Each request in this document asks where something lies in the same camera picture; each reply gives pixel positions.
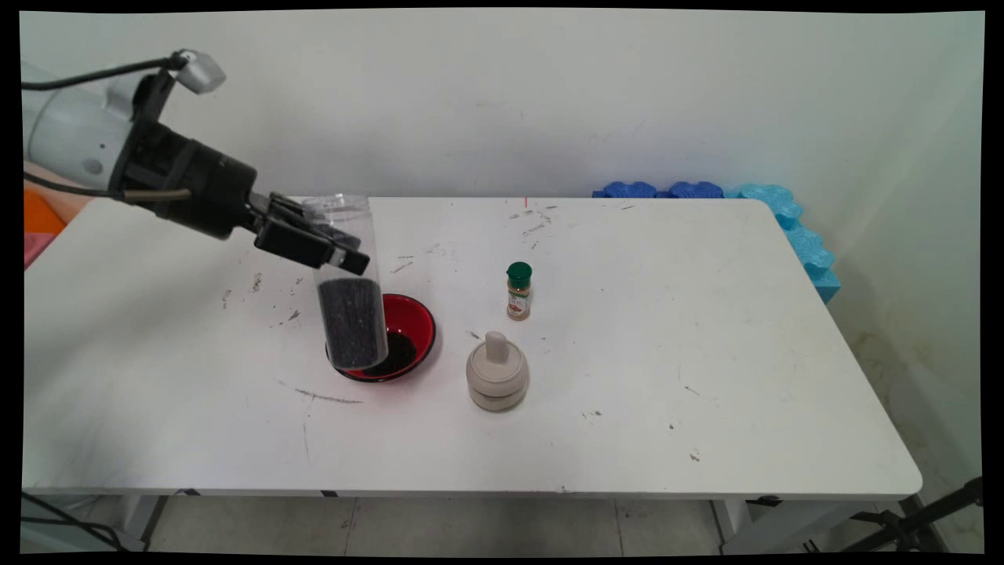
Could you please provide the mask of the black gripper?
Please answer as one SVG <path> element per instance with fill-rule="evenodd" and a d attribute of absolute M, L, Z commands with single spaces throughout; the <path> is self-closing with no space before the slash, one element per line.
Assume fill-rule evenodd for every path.
<path fill-rule="evenodd" d="M 132 124 L 112 170 L 113 200 L 147 209 L 164 221 L 229 239 L 236 228 L 255 232 L 254 246 L 305 267 L 334 267 L 363 275 L 372 258 L 362 240 L 329 225 L 313 224 L 286 195 L 267 197 L 267 215 L 253 185 L 257 172 L 153 118 Z"/>

